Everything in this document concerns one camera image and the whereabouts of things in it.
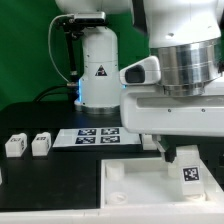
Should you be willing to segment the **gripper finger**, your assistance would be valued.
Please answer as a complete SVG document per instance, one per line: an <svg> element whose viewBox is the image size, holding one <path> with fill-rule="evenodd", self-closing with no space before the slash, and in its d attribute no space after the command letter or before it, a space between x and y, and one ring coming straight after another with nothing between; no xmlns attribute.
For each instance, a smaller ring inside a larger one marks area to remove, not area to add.
<svg viewBox="0 0 224 224"><path fill-rule="evenodd" d="M176 157L176 149L162 135L153 135L152 139L164 161L173 163Z"/></svg>

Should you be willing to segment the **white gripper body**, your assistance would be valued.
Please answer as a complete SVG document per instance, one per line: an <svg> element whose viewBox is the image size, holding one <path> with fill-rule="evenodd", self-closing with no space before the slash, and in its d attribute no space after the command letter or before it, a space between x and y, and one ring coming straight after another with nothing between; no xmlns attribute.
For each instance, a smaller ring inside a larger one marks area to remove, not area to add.
<svg viewBox="0 0 224 224"><path fill-rule="evenodd" d="M156 85L128 86L121 93L127 131L151 135L224 136L224 85L210 83L200 96L167 97Z"/></svg>

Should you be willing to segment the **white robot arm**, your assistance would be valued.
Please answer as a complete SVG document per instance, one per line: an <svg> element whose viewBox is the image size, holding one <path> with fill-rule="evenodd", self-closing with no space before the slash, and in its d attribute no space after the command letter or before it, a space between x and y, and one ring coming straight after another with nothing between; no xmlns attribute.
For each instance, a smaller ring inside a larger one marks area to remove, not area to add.
<svg viewBox="0 0 224 224"><path fill-rule="evenodd" d="M220 70L224 0L56 0L66 14L129 10L149 37L150 55L120 71L121 120L150 134L167 162L176 150L164 139L224 136L224 74Z"/></svg>

